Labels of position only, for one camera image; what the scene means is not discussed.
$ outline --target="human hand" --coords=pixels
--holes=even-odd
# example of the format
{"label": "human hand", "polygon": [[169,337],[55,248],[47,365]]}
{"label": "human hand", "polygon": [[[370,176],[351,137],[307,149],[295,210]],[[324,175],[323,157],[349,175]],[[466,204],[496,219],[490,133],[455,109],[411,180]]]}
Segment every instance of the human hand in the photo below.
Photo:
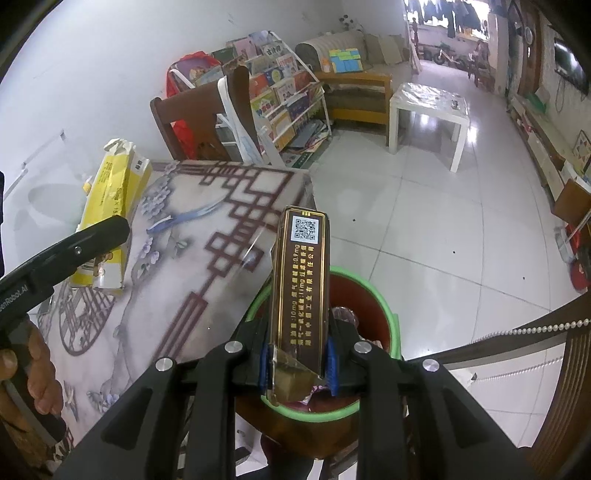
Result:
{"label": "human hand", "polygon": [[[42,415],[58,415],[64,406],[61,385],[56,380],[56,368],[51,363],[50,351],[37,327],[31,325],[29,337],[31,364],[27,388],[35,400],[35,408]],[[12,350],[0,351],[0,381],[8,380],[17,371],[18,360]],[[23,418],[4,388],[0,388],[0,416],[14,426],[29,432],[31,426]]]}

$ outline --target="floor tile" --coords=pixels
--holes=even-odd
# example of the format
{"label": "floor tile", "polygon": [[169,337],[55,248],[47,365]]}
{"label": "floor tile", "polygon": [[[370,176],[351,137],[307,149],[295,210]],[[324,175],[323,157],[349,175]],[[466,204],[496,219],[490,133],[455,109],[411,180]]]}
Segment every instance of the floor tile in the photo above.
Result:
{"label": "floor tile", "polygon": [[512,360],[474,367],[477,380],[470,393],[487,410],[527,413],[534,411],[542,380],[542,368],[512,374],[542,364],[545,351],[520,356]]}
{"label": "floor tile", "polygon": [[530,420],[530,415],[492,410],[487,410],[487,413],[501,427],[513,444],[517,446],[523,437],[527,423]]}
{"label": "floor tile", "polygon": [[[417,115],[411,128],[408,143],[411,147],[433,153],[439,159],[439,163],[449,171],[457,145],[456,142],[452,141],[454,126],[454,123],[440,118],[425,114]],[[476,164],[474,150],[469,143],[466,143],[462,150],[459,168],[461,169],[461,165],[466,163]]]}
{"label": "floor tile", "polygon": [[449,170],[450,163],[451,160],[447,161],[430,150],[421,150],[411,145],[402,177],[405,180],[480,202],[480,185],[474,156],[463,157],[457,173]]}
{"label": "floor tile", "polygon": [[523,432],[523,436],[517,444],[518,447],[531,447],[534,444],[535,439],[537,438],[542,425],[544,424],[545,418],[546,415],[530,415],[530,419],[527,423],[525,431]]}
{"label": "floor tile", "polygon": [[482,284],[550,308],[548,259],[541,228],[484,207]]}
{"label": "floor tile", "polygon": [[480,283],[482,208],[403,180],[382,250]]}
{"label": "floor tile", "polygon": [[398,314],[406,359],[470,341],[479,285],[383,252],[370,281]]}
{"label": "floor tile", "polygon": [[329,215],[331,236],[379,248],[400,181],[387,175],[321,166],[312,185],[317,208]]}
{"label": "floor tile", "polygon": [[383,135],[341,131],[340,137],[321,156],[322,165],[339,170],[402,177],[407,147],[392,155]]}
{"label": "floor tile", "polygon": [[[560,358],[564,355],[564,343],[546,350],[546,360],[551,361]],[[558,360],[544,367],[542,374],[542,382],[540,384],[540,392],[535,401],[534,413],[546,415],[550,409],[550,404],[556,392],[556,385],[558,384],[558,377],[560,376],[560,369],[562,368],[562,360]]]}
{"label": "floor tile", "polygon": [[480,164],[478,175],[484,207],[541,230],[534,194],[520,164],[514,168]]}
{"label": "floor tile", "polygon": [[550,310],[556,310],[577,298],[579,292],[574,289],[570,281],[569,266],[560,256],[554,235],[546,235],[545,240],[550,273]]}
{"label": "floor tile", "polygon": [[330,264],[346,268],[366,280],[369,280],[374,269],[378,253],[378,250],[347,240],[335,237],[330,239]]}
{"label": "floor tile", "polygon": [[548,309],[511,297],[506,293],[482,287],[472,340],[477,340],[489,333],[511,330],[524,323],[532,322],[546,315],[548,311]]}

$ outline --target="table leg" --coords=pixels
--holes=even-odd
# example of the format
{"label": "table leg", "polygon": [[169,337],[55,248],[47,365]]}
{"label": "table leg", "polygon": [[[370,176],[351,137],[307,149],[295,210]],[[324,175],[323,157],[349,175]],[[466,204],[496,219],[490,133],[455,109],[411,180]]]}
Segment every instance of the table leg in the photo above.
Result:
{"label": "table leg", "polygon": [[457,142],[460,138],[460,124],[453,124],[452,142]]}
{"label": "table leg", "polygon": [[460,135],[457,139],[457,144],[456,144],[456,152],[453,155],[452,167],[450,168],[452,173],[457,172],[457,167],[460,164],[460,159],[462,157],[462,152],[464,151],[464,145],[466,144],[467,138],[468,138],[468,126],[461,125],[460,126]]}
{"label": "table leg", "polygon": [[388,149],[393,155],[398,151],[398,108],[394,105],[390,107],[390,133]]}

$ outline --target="finger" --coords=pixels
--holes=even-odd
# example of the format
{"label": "finger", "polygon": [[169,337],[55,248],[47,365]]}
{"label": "finger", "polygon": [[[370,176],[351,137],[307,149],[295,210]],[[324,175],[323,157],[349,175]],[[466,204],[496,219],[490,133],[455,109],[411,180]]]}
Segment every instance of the finger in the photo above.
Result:
{"label": "finger", "polygon": [[0,351],[0,381],[8,380],[17,373],[18,360],[12,350]]}
{"label": "finger", "polygon": [[49,360],[37,360],[31,363],[27,387],[36,400],[40,400],[52,380],[56,378],[56,367]]}
{"label": "finger", "polygon": [[61,383],[56,380],[57,386],[59,387],[59,395],[56,397],[53,406],[51,407],[51,413],[59,415],[64,409],[64,392],[61,389]]}
{"label": "finger", "polygon": [[35,408],[42,415],[47,415],[52,410],[61,412],[63,398],[61,396],[61,385],[57,380],[53,380],[47,386],[43,398],[35,400]]}
{"label": "finger", "polygon": [[39,329],[31,324],[31,334],[29,335],[29,353],[33,360],[42,360],[50,358],[49,347],[41,336]]}

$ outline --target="qr code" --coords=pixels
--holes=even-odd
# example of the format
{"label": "qr code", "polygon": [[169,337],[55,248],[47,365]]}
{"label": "qr code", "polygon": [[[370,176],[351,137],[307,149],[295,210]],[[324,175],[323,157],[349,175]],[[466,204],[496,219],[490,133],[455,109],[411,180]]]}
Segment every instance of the qr code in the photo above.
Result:
{"label": "qr code", "polygon": [[293,217],[291,241],[318,244],[318,219]]}

